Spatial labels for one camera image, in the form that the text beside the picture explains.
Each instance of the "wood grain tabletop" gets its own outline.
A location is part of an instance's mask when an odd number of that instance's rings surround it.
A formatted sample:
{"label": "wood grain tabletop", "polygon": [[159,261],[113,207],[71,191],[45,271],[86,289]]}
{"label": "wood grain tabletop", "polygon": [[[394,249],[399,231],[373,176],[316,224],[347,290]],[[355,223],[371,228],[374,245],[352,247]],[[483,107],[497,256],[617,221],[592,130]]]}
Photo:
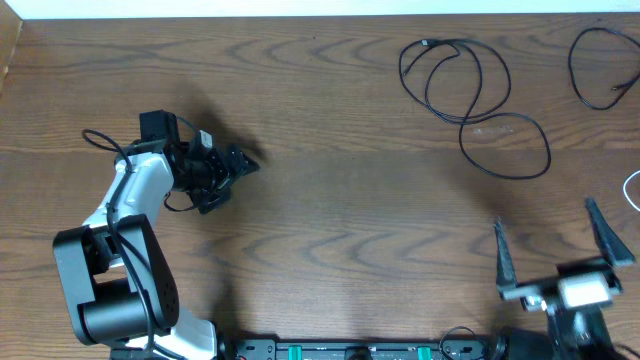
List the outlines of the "wood grain tabletop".
{"label": "wood grain tabletop", "polygon": [[[261,164],[233,199],[201,216],[160,211],[156,235],[180,300],[233,335],[425,339],[465,325],[545,330],[542,313],[501,302],[492,223],[507,226],[520,280],[598,254],[584,199],[640,254],[640,214],[621,186],[640,168],[640,86],[609,111],[576,97],[569,46],[592,26],[640,39],[638,14],[27,21],[0,95],[0,353],[4,358],[105,359],[74,337],[52,253],[113,181],[113,154],[84,143],[92,128],[128,144],[138,114],[164,109],[236,143]],[[423,38],[473,38],[500,52],[512,77],[501,111],[535,119],[549,139],[548,173],[527,181],[483,174],[446,124],[402,89],[398,55]],[[420,49],[408,54],[410,61]],[[506,91],[481,50],[477,111]],[[438,48],[408,76],[418,94]],[[594,103],[638,71],[640,50],[594,34],[575,54]],[[429,90],[463,115],[478,75],[468,55]],[[188,129],[181,128],[182,136]],[[484,166],[544,166],[537,130],[514,118],[464,129]],[[629,187],[640,200],[640,182]],[[187,204],[184,195],[171,199]],[[640,349],[640,268],[605,311],[615,342]]]}

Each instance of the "white wall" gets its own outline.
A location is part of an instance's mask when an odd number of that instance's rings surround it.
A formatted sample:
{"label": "white wall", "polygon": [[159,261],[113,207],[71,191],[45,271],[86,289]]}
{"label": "white wall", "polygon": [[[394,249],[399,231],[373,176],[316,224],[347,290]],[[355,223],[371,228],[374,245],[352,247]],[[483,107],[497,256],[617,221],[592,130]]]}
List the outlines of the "white wall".
{"label": "white wall", "polygon": [[640,11],[640,0],[6,0],[23,19]]}

